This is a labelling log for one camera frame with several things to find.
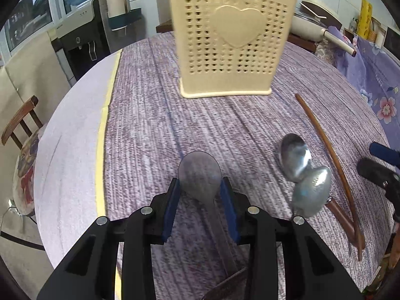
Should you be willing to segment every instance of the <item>screw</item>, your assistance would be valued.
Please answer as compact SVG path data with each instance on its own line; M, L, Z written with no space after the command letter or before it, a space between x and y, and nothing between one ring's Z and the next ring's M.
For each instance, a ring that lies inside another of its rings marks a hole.
M140 210L141 214L147 215L153 212L153 209L150 206L145 206Z
M260 209L259 209L257 206L250 206L250 207L247 209L247 211L248 211L250 214L259 214Z
M107 223L107 218L105 216L100 216L100 217L97 218L96 223L99 226L102 226L103 224Z
M295 224L298 224L298 225L302 225L302 224L304 224L304 222L305 222L305 220L304 220L304 218L302 217L302 216L295 216L294 218L293 218L293 222L295 223Z

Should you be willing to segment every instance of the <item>cooking pot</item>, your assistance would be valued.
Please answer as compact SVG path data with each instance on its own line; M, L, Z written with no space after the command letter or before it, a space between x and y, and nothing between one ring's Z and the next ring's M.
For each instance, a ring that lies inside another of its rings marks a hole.
M291 21L290 32L292 34L312 42L320 42L326 38L328 41L334 43L342 50L349 53L352 57L355 57L357 51L351 46L347 45L344 41L340 40L338 37L328 32L326 25L320 21L320 19L325 19L326 17L320 17L304 4L301 3L301 5L312 12L314 17L304 12L296 12Z

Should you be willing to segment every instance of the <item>yellow package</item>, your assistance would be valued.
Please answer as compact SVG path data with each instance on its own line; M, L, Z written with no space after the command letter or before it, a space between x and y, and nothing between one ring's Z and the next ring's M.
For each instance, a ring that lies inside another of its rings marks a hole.
M357 35L367 39L370 30L373 6L367 0L361 0L361 13L359 15Z

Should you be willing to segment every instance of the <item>yellow stripe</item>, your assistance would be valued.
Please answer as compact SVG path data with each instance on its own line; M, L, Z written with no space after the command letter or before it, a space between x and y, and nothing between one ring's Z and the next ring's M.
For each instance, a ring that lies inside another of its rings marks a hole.
M121 58L122 49L116 53L116 59L114 68L108 81L107 94L105 95L104 105L101 109L100 126L97 135L97 147L96 147L96 168L95 168L95 197L96 197L96 208L97 216L106 215L106 202L104 195L104 147L105 147L105 135L107 118L109 116L109 105L111 102L111 95L113 94L115 76L117 75L118 65ZM115 293L119 300L121 300L121 277L118 269L115 268Z

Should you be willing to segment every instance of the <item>beige basket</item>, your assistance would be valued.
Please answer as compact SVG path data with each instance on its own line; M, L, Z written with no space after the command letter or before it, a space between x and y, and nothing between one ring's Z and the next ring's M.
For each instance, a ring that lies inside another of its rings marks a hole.
M269 95L296 2L170 0L182 95Z

